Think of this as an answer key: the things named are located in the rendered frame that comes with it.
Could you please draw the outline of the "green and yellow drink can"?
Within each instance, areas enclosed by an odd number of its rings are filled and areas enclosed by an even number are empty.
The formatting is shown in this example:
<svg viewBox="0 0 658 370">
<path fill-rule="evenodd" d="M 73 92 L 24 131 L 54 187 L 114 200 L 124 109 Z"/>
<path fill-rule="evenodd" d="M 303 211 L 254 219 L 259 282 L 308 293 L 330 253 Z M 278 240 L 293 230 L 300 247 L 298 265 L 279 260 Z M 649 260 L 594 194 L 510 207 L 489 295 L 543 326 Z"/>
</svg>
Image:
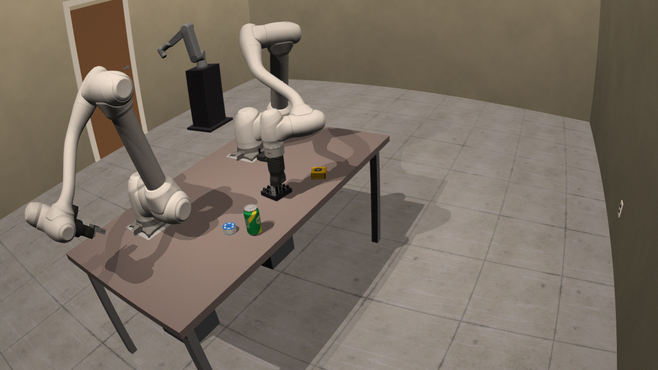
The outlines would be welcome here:
<svg viewBox="0 0 658 370">
<path fill-rule="evenodd" d="M 244 207 L 244 218 L 248 234 L 259 235 L 262 232 L 260 213 L 256 205 Z"/>
</svg>

